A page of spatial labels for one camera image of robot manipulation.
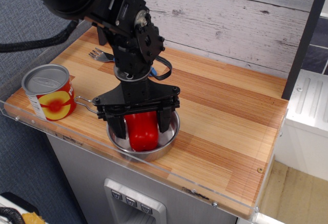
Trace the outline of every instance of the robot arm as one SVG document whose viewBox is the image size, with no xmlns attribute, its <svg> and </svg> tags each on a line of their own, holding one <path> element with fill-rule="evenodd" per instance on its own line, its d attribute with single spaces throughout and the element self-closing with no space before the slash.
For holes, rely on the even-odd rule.
<svg viewBox="0 0 328 224">
<path fill-rule="evenodd" d="M 169 128 L 171 113 L 179 107 L 180 89 L 148 79 L 164 38 L 151 22 L 144 0 L 43 0 L 54 14 L 91 21 L 111 45 L 119 86 L 93 99 L 98 118 L 107 121 L 115 135 L 125 138 L 124 115 L 156 111 L 160 132 Z"/>
</svg>

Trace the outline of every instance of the black cable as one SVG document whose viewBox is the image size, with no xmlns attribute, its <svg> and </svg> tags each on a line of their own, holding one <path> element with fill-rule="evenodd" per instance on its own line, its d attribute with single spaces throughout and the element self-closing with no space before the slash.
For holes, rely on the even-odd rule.
<svg viewBox="0 0 328 224">
<path fill-rule="evenodd" d="M 52 38 L 33 40 L 27 42 L 0 44 L 0 53 L 33 50 L 43 47 L 55 46 L 64 43 L 74 31 L 78 21 L 71 21 L 62 32 Z"/>
<path fill-rule="evenodd" d="M 165 74 L 162 74 L 160 76 L 158 76 L 158 75 L 152 75 L 152 76 L 157 80 L 163 80 L 163 79 L 166 79 L 167 77 L 169 77 L 172 74 L 172 69 L 173 69 L 172 64 L 168 60 L 166 60 L 164 57 L 161 57 L 161 56 L 157 56 L 155 58 L 155 60 L 164 64 L 166 67 L 169 68 L 169 70 L 168 70 L 168 72 L 166 72 Z"/>
<path fill-rule="evenodd" d="M 12 224 L 25 224 L 21 214 L 13 208 L 0 207 L 0 216 L 7 218 Z"/>
</svg>

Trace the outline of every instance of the fork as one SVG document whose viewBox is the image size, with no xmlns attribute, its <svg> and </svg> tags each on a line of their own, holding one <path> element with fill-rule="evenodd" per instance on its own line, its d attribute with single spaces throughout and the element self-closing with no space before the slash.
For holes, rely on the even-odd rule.
<svg viewBox="0 0 328 224">
<path fill-rule="evenodd" d="M 113 54 L 107 53 L 105 51 L 102 51 L 99 48 L 95 48 L 96 50 L 92 50 L 92 52 L 89 53 L 89 56 L 91 56 L 94 60 L 106 63 L 106 62 L 114 62 L 115 58 Z M 154 67 L 151 67 L 151 76 L 157 75 L 156 70 Z"/>
</svg>

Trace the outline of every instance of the black frame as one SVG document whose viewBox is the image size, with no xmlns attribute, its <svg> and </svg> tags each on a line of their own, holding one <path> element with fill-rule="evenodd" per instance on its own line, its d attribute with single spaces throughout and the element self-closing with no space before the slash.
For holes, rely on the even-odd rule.
<svg viewBox="0 0 328 224">
<path fill-rule="evenodd" d="M 312 35 L 314 33 L 314 30 L 317 26 L 324 2 L 325 2 L 325 0 L 314 0 L 313 1 L 312 8 L 311 8 L 309 17 L 307 19 L 301 41 L 298 46 L 293 65 L 289 72 L 287 82 L 285 85 L 285 89 L 282 94 L 283 99 L 289 100 L 292 96 L 298 74 L 301 70 L 306 52 L 308 51 L 308 47 L 310 45 L 310 41 L 311 41 Z"/>
</svg>

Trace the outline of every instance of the red bell pepper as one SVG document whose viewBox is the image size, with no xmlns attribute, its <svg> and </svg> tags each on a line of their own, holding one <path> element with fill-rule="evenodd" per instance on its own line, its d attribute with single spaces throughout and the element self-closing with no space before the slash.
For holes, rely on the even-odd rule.
<svg viewBox="0 0 328 224">
<path fill-rule="evenodd" d="M 130 146 L 134 151 L 150 151 L 157 147 L 156 111 L 126 115 Z"/>
</svg>

